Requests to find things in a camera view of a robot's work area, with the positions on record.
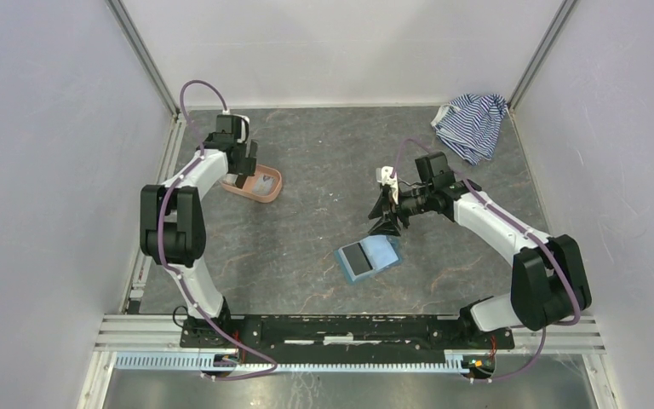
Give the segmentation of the teal card holder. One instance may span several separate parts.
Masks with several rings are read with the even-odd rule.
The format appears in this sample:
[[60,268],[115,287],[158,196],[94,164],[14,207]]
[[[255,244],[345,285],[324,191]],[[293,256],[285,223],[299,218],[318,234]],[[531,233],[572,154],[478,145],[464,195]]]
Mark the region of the teal card holder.
[[403,257],[399,250],[399,241],[396,237],[387,235],[371,235],[353,243],[360,243],[363,246],[373,269],[367,274],[361,274],[359,276],[352,275],[346,266],[341,251],[341,248],[347,245],[339,247],[334,251],[334,256],[337,265],[340,267],[346,281],[349,284],[356,284],[358,282],[369,279],[390,268],[398,266],[403,261]]

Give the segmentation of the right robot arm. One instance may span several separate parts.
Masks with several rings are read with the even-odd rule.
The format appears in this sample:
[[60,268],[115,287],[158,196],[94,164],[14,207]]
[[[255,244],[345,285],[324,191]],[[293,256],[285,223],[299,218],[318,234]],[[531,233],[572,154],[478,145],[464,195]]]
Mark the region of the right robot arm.
[[458,175],[443,153],[416,159],[419,182],[399,186],[392,166],[376,170],[380,196],[370,211],[370,234],[398,236],[410,218],[434,212],[479,236],[511,267],[507,294],[468,306],[457,334],[469,348],[487,342],[492,331],[523,326],[574,325],[592,304],[579,244],[569,235],[550,235],[499,206],[481,187]]

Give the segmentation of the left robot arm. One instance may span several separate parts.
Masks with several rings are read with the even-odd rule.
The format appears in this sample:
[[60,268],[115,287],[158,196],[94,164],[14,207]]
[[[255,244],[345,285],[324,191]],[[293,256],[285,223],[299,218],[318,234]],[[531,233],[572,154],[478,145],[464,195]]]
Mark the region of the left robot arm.
[[249,119],[223,112],[216,118],[215,131],[181,170],[141,189],[141,251],[162,266],[178,287],[188,315],[184,329],[201,331],[203,339],[217,348],[232,340],[233,324],[226,299],[206,265],[202,201],[223,176],[254,175],[256,152]]

